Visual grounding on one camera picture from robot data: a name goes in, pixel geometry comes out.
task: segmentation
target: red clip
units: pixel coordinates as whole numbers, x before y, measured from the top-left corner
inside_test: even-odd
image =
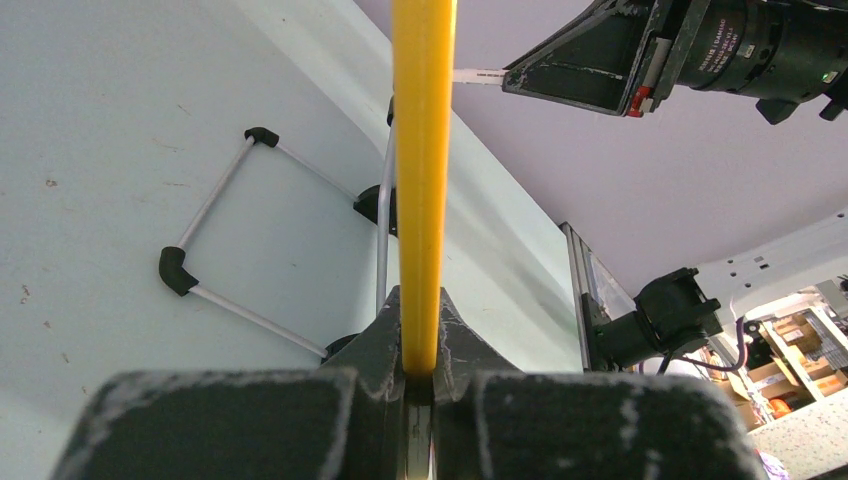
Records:
[[[639,87],[639,89],[636,90],[636,95],[633,96],[633,104],[630,105],[630,111],[627,112],[627,116],[634,118],[642,118],[642,116],[644,115],[641,110],[642,102],[644,102],[646,98],[651,96],[651,92],[653,91],[654,89],[651,87]]]

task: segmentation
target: yellow pole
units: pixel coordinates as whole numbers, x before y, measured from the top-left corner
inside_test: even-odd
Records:
[[[407,375],[436,368],[455,0],[393,0],[401,342]]]

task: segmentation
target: camera lens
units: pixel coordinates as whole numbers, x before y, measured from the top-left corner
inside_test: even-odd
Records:
[[[797,106],[848,70],[846,24],[800,1],[714,0],[677,83]]]

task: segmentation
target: orange object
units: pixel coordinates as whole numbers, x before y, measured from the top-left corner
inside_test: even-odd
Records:
[[[786,414],[792,413],[792,409],[783,400],[775,398],[769,400],[769,405],[774,410],[774,418],[780,418]]]

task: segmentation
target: camera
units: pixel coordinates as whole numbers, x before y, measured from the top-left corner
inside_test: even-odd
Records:
[[[608,115],[654,112],[675,85],[759,99],[776,125],[802,103],[848,108],[848,0],[597,0],[506,67],[503,91]]]

